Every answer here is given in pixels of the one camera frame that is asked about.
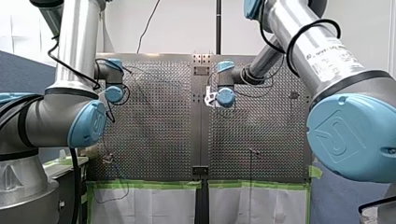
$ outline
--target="metal rod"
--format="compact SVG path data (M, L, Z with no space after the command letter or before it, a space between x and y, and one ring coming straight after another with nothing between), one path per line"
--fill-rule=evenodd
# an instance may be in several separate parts
M64 2L58 58L87 77L94 76L99 13L105 6L104 0ZM92 83L58 64L51 88L92 91Z
M221 0L216 5L216 54L221 54Z

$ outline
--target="metal frame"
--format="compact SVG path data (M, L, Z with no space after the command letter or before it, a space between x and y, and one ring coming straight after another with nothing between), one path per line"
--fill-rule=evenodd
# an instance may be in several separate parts
M185 179L177 178L144 178L146 180L157 181L175 181L175 180L207 180L212 179L209 175L193 175L192 167L207 167L210 165L209 160L209 129L211 108L205 106L205 85L208 76L194 74L195 66L210 66L213 68L217 62L224 59L231 59L239 63L251 63L253 56L233 56L233 55L207 55L207 54L122 54L122 53L104 53L98 54L98 58L118 58L123 62L187 62L191 65L191 175L186 176ZM309 146L305 144L304 147L304 176L291 178L254 178L256 180L288 182L288 183L306 183L309 182L308 165L311 164L311 152Z

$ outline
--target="perforated metal panel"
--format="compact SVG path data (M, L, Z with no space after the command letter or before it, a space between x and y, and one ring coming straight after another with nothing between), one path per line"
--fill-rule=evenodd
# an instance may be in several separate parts
M131 90L126 105L113 109L116 123L107 122L106 148L114 153L120 172L130 179L191 179L190 62L131 61L123 64ZM99 154L105 155L104 144ZM119 178L113 165L94 160L90 179Z
M233 59L238 67L246 65L237 60ZM280 65L281 60L269 74ZM264 86L271 86L271 81ZM211 111L209 178L305 182L310 152L304 148L309 101L304 84L284 63L274 76L273 88L237 85L235 90L253 97L237 94L234 108ZM298 99L290 99L293 91Z
M192 55L105 54L121 58L131 99L113 109L107 123L106 149L115 155L121 174L102 158L91 161L90 180L120 178L191 180L193 165L209 165L209 179L252 178L306 182L310 151L304 146L307 101L304 84L286 65L270 90L237 85L236 107L210 109L203 97L207 76L194 74ZM211 55L210 63L231 59L241 67L250 56ZM217 76L213 76L213 86ZM296 91L298 99L290 99Z

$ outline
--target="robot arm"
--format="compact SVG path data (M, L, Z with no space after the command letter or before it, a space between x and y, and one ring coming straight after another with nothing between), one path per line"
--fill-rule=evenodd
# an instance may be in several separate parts
M57 223L58 185L47 179L38 148L95 144L105 128L106 108L92 87L105 80L106 100L116 103L124 94L123 72L118 60L95 60L105 0L31 2L59 35L54 58L61 63L44 96L0 94L0 217L7 223Z
M246 1L246 16L262 13L265 31L287 52L289 68L305 84L313 102L307 120L309 145L334 173L356 181L393 183L396 175L396 82L384 71L366 69L319 18L325 1ZM219 64L218 105L233 105L240 77L258 85L280 53L266 46L243 70Z

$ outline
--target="light blue cap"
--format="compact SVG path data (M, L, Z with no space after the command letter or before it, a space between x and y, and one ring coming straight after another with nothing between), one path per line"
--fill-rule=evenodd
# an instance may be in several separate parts
M245 0L244 12L245 17L250 20L255 20L259 17L261 0Z
M108 60L116 64L118 67L114 66L114 64L109 62L105 62L106 65L115 69L122 69L122 61L120 59L108 59Z
M110 86L106 88L105 97L111 103L118 103L122 100L123 90L118 86Z
M70 147L89 147L97 143L106 125L106 109L99 100L90 101L78 113L67 136Z
M233 102L235 102L235 94L230 88L222 88L219 90L216 100L218 101L219 105L229 108L233 106Z
M223 72L227 69L234 68L235 64L232 61L224 61L218 63L218 72Z
M362 94L320 101L307 121L309 145L331 171L366 182L396 181L396 108Z

